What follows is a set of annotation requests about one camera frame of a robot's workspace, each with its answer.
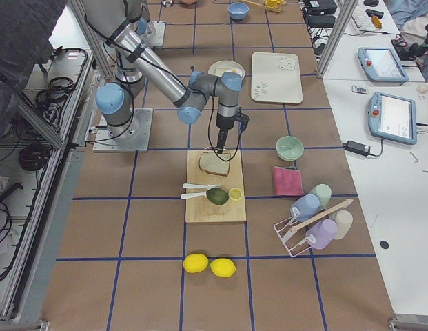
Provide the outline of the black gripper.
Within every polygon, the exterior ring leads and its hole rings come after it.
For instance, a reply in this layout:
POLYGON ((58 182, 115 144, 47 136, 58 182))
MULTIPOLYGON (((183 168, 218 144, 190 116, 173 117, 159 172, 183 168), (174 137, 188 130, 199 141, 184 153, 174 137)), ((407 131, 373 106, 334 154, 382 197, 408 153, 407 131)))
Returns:
POLYGON ((225 147, 228 132, 234 127, 236 122, 238 122, 238 137, 241 137, 242 133, 246 130, 249 121, 250 117, 244 113, 238 113, 232 117, 224 117, 218 113, 216 116, 216 126, 219 128, 219 133, 216 151, 221 153, 221 149, 225 147))

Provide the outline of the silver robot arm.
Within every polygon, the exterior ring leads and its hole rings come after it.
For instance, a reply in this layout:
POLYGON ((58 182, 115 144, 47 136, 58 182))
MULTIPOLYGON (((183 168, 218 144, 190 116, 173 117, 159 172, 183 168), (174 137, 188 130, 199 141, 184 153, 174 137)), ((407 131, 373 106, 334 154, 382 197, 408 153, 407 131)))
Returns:
POLYGON ((83 6, 87 25, 178 108, 180 121, 195 123, 208 99, 218 98, 216 126, 219 134, 216 147, 212 148, 217 155, 223 153, 228 131, 236 122, 240 123, 240 132, 246 129, 249 117, 238 106, 241 75, 226 71, 218 77, 193 72, 189 86, 185 86, 143 38, 141 28, 147 28, 150 22, 146 1, 89 0, 84 1, 83 6))

